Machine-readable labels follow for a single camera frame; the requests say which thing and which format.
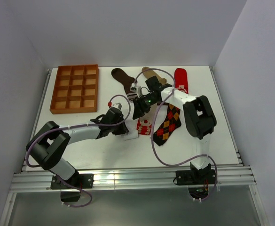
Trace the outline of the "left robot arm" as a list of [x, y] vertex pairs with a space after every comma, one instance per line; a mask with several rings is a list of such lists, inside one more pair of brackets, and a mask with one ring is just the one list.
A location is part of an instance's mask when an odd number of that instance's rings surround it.
[[79, 181], [78, 172], [62, 158], [66, 147], [83, 140], [100, 139], [110, 133], [115, 136], [128, 133], [120, 103], [85, 124], [60, 127], [53, 121], [47, 122], [27, 144], [25, 160], [32, 156], [38, 166], [58, 175], [67, 188], [73, 188]]

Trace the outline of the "white sock with black stripes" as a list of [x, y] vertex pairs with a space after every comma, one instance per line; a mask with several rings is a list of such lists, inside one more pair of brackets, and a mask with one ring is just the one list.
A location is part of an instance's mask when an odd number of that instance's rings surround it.
[[132, 140], [132, 139], [136, 139], [138, 138], [139, 134], [138, 132], [135, 130], [135, 131], [131, 131], [131, 132], [128, 132], [126, 134], [123, 134], [122, 135], [122, 138], [124, 141], [126, 140]]

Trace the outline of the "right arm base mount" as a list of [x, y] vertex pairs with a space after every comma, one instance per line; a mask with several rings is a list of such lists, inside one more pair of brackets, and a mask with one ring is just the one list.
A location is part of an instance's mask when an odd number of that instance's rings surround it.
[[197, 186], [188, 189], [190, 196], [195, 200], [202, 201], [207, 198], [210, 194], [209, 185], [213, 185], [213, 188], [217, 185], [217, 176], [213, 169], [178, 170], [175, 174], [175, 185]]

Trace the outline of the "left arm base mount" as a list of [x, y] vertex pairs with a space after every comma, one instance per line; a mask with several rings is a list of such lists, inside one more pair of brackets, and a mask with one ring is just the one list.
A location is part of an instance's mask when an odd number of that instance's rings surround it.
[[52, 176], [50, 185], [51, 190], [60, 190], [60, 199], [62, 202], [74, 204], [89, 194], [82, 190], [93, 188], [94, 174], [75, 173], [70, 179], [62, 182], [58, 176]]

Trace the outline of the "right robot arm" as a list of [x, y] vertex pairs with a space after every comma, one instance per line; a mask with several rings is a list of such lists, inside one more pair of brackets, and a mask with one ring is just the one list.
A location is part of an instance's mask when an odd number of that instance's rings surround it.
[[195, 169], [190, 172], [190, 178], [194, 183], [202, 183], [206, 179], [206, 168], [210, 163], [216, 165], [210, 156], [211, 134], [217, 125], [217, 120], [206, 96], [192, 96], [184, 93], [170, 84], [162, 85], [157, 77], [153, 76], [146, 80], [149, 93], [143, 95], [141, 86], [136, 82], [131, 84], [130, 90], [137, 94], [133, 100], [134, 113], [133, 118], [137, 119], [144, 116], [151, 109], [151, 106], [160, 102], [169, 104], [183, 111], [187, 132], [194, 138], [193, 150], [196, 155], [177, 164], [168, 164], [163, 162], [156, 153], [154, 146], [154, 135], [151, 135], [151, 145], [153, 153], [157, 160], [168, 167], [181, 166], [187, 162], [191, 163]]

